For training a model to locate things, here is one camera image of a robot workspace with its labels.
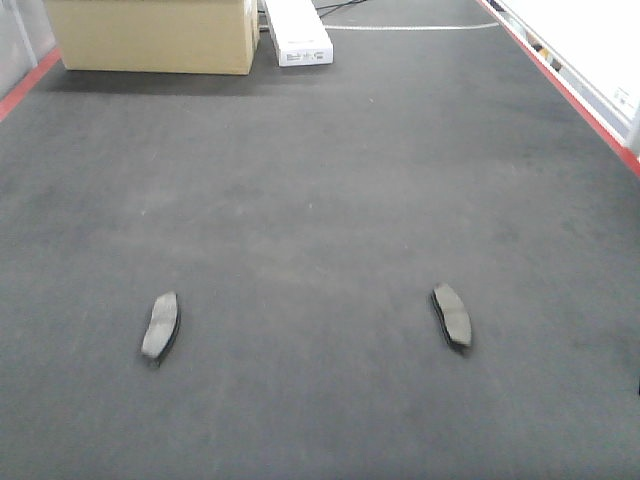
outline cardboard box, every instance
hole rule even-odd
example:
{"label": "cardboard box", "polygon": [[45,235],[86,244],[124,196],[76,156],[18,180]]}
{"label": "cardboard box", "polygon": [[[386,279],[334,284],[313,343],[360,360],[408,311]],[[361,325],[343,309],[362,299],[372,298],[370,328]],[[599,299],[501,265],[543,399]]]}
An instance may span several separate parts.
{"label": "cardboard box", "polygon": [[45,0],[69,70],[246,75],[257,0]]}

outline brake pad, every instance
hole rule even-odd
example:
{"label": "brake pad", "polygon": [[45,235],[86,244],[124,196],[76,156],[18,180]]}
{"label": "brake pad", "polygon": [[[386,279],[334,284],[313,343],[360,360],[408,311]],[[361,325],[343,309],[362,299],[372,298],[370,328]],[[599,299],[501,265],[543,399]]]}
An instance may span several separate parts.
{"label": "brake pad", "polygon": [[159,296],[153,304],[149,327],[142,340],[142,355],[159,365],[171,349],[180,327],[180,309],[175,292]]}
{"label": "brake pad", "polygon": [[447,343],[452,347],[471,347],[471,320],[458,294],[441,283],[431,295]]}

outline white device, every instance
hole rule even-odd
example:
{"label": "white device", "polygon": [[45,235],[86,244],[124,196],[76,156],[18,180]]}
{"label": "white device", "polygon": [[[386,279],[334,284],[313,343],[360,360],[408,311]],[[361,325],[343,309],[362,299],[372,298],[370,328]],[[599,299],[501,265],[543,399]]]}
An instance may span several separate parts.
{"label": "white device", "polygon": [[262,0],[278,65],[333,63],[333,44],[311,0]]}

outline red strip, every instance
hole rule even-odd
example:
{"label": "red strip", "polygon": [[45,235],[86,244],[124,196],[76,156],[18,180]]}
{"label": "red strip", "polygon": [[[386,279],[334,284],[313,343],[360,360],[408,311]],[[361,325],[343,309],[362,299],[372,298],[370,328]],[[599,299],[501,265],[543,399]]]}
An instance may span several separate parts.
{"label": "red strip", "polygon": [[51,50],[38,64],[31,70],[22,81],[11,90],[6,97],[0,100],[0,122],[9,116],[14,108],[27,96],[27,93],[36,86],[51,67],[60,60],[60,51],[57,48]]}
{"label": "red strip", "polygon": [[[499,14],[487,5],[484,0],[476,0],[480,5],[484,7],[491,15],[496,17],[498,20],[502,21],[503,19],[499,16]],[[505,28],[507,33],[511,35],[511,37],[520,45],[520,48],[524,50],[524,52],[529,56],[529,58],[535,63],[538,70],[540,70],[547,80],[549,80],[556,89],[564,96],[564,98],[571,104],[573,108],[580,114],[585,121],[591,125],[602,139],[607,142],[611,150],[613,150],[620,159],[629,167],[629,169],[635,173],[638,177],[640,177],[640,161],[638,160],[638,156],[629,150],[627,147],[622,145],[582,104],[580,100],[570,92],[567,87],[565,87],[558,78],[549,71],[546,65],[542,62],[542,60],[531,51],[526,43],[522,41],[520,37],[513,34],[511,30]]]}

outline white wall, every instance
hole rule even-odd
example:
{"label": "white wall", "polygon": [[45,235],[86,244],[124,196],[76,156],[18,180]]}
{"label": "white wall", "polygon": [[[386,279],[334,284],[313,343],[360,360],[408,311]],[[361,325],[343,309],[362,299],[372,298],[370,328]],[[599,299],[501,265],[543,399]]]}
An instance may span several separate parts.
{"label": "white wall", "polygon": [[42,0],[0,0],[0,98],[54,46]]}
{"label": "white wall", "polygon": [[640,107],[639,0],[500,0],[630,126]]}

